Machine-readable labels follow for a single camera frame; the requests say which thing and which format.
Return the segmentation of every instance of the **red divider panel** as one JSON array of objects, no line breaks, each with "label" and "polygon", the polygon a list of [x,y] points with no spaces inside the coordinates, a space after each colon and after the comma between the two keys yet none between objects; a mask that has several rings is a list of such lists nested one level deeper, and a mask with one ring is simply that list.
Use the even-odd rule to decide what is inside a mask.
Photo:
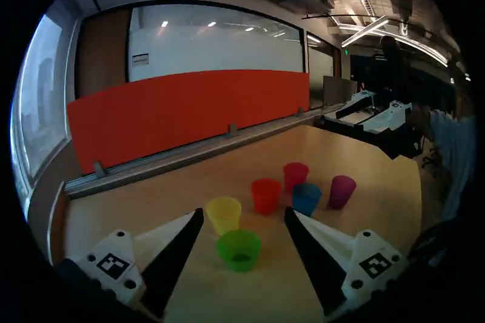
[{"label": "red divider panel", "polygon": [[122,164],[309,108],[309,75],[211,70],[145,79],[69,103],[83,173]]}]

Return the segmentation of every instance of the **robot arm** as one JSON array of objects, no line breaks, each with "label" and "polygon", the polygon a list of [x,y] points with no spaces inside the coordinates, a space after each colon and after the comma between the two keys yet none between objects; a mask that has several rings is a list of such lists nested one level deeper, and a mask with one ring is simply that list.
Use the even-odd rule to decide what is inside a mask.
[{"label": "robot arm", "polygon": [[325,321],[354,310],[385,290],[409,265],[370,230],[354,238],[287,207],[285,223],[323,308]]},{"label": "robot arm", "polygon": [[204,223],[201,208],[132,238],[117,230],[75,261],[66,278],[84,275],[105,296],[162,321],[165,307]]}]

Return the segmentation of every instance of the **table surface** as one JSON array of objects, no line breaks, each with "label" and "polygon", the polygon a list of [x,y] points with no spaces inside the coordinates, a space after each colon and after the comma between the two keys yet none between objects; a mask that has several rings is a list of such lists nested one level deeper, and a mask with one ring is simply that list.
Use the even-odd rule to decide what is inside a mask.
[{"label": "table surface", "polygon": [[[321,306],[283,221],[253,211],[251,182],[283,182],[283,166],[300,161],[308,181],[323,191],[313,218],[351,236],[369,228],[406,253],[420,233],[421,186],[417,164],[391,161],[377,147],[310,126],[298,126],[214,158],[70,203],[65,249],[87,253],[116,229],[132,236],[233,196],[242,205],[240,228],[254,231],[263,248],[248,273],[230,271],[216,251],[207,216],[167,305],[166,322],[321,322]],[[349,175],[357,188],[341,211],[327,209],[332,178]],[[281,203],[290,203],[282,195]]]}]

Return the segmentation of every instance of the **glass wall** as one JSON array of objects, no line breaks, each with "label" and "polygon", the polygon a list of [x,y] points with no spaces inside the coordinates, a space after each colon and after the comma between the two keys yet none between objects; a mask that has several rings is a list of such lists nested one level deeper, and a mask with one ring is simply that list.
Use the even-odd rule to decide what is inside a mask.
[{"label": "glass wall", "polygon": [[132,82],[203,70],[304,71],[298,28],[204,5],[135,8],[128,62]]},{"label": "glass wall", "polygon": [[336,48],[311,33],[307,33],[307,44],[310,72],[310,109],[312,109],[323,106],[323,77],[335,76],[333,57]]}]

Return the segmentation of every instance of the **pink cup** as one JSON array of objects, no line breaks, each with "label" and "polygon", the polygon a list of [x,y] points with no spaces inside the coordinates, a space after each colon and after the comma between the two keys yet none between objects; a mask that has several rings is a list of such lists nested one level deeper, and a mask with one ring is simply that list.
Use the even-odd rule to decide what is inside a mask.
[{"label": "pink cup", "polygon": [[349,176],[334,177],[330,189],[329,205],[337,210],[344,208],[356,187],[357,184]]},{"label": "pink cup", "polygon": [[308,166],[300,162],[286,164],[283,168],[285,190],[291,193],[294,186],[305,183],[309,171]]}]

